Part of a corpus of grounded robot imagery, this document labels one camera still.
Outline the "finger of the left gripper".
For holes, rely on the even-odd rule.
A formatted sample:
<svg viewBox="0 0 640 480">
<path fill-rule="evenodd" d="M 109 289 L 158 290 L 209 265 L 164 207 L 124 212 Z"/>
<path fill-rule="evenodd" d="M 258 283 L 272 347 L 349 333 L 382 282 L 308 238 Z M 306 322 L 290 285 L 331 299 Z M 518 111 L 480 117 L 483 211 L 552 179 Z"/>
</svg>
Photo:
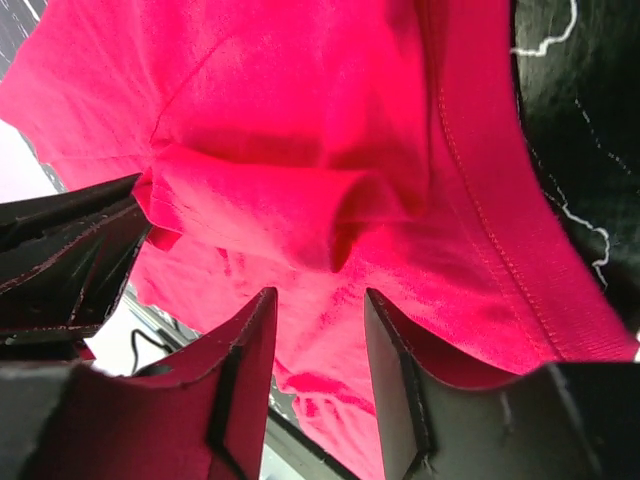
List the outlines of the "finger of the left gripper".
<svg viewBox="0 0 640 480">
<path fill-rule="evenodd" d="M 140 174 L 80 190 L 1 205 L 1 249 L 47 236 L 132 196 Z"/>
<path fill-rule="evenodd" d="M 150 230 L 134 202 L 1 241 L 1 357 L 87 358 L 85 340 L 114 313 Z"/>
</svg>

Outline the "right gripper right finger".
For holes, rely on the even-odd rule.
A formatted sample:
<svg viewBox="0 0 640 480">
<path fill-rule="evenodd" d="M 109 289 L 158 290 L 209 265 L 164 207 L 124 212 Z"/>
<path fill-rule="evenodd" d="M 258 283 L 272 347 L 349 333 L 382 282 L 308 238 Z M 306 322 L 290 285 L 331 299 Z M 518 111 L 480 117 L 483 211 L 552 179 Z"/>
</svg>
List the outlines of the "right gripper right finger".
<svg viewBox="0 0 640 480">
<path fill-rule="evenodd" d="M 387 478 L 638 477 L 637 364 L 514 376 L 421 330 L 375 289 L 364 317 Z"/>
</svg>

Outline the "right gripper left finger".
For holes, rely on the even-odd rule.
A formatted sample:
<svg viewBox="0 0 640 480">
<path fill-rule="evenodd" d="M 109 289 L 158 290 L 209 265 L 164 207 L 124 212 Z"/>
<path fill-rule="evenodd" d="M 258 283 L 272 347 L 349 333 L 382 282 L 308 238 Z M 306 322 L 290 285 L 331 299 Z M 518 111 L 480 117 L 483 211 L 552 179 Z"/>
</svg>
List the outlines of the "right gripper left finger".
<svg viewBox="0 0 640 480">
<path fill-rule="evenodd" d="M 83 362 L 1 366 L 5 479 L 255 479 L 277 291 L 138 375 Z"/>
</svg>

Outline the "pink red t shirt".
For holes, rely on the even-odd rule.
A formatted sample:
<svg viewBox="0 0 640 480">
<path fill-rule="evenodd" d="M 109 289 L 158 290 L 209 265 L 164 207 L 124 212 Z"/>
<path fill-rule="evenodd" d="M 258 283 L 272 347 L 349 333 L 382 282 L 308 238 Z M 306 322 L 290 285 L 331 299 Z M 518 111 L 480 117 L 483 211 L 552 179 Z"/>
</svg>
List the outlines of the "pink red t shirt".
<svg viewBox="0 0 640 480">
<path fill-rule="evenodd" d="M 510 43 L 507 1 L 52 1 L 1 117 L 71 189 L 138 176 L 142 301 L 207 331 L 277 288 L 279 388 L 379 479 L 367 288 L 455 385 L 638 349 L 535 177 Z"/>
</svg>

